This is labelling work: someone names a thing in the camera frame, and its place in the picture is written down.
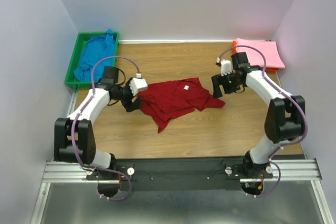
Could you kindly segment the red t-shirt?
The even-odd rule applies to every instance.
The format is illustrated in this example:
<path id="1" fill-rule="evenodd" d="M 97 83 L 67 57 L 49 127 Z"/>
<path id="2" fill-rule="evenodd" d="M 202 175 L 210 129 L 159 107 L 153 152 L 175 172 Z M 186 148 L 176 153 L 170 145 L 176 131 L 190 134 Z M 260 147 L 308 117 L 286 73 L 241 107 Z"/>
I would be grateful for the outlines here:
<path id="1" fill-rule="evenodd" d="M 195 110 L 222 108 L 225 102 L 214 98 L 199 78 L 187 78 L 148 85 L 138 95 L 142 98 L 140 110 L 152 117 L 157 132 L 161 133 L 170 120 L 180 118 Z"/>

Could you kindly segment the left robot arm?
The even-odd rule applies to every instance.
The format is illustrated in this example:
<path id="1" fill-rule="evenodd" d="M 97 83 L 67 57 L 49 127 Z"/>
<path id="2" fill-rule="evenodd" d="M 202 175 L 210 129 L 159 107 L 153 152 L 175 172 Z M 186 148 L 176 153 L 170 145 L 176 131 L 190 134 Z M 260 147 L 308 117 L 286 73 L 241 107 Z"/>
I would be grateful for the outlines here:
<path id="1" fill-rule="evenodd" d="M 66 118 L 58 118 L 54 126 L 54 159 L 59 162 L 78 163 L 85 169 L 117 171 L 113 154 L 103 152 L 96 146 L 93 124 L 107 106 L 121 102 L 127 112 L 138 110 L 139 93 L 148 88 L 141 74 L 118 83 L 123 71 L 106 66 L 103 76 L 88 91 L 82 103 Z"/>

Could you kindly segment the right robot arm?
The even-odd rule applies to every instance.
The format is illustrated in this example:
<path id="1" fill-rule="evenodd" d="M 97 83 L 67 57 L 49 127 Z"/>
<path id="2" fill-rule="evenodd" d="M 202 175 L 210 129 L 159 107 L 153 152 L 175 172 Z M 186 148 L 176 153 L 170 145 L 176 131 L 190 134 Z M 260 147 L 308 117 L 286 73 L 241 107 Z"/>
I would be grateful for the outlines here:
<path id="1" fill-rule="evenodd" d="M 220 67 L 220 73 L 211 78 L 213 97 L 220 98 L 241 88 L 251 88 L 268 106 L 264 136 L 245 154 L 239 166 L 244 176 L 254 177 L 266 168 L 282 147 L 306 135 L 305 100 L 269 79 L 261 66 L 252 66 L 245 52 L 232 55 L 230 60 L 218 57 L 216 65 Z"/>

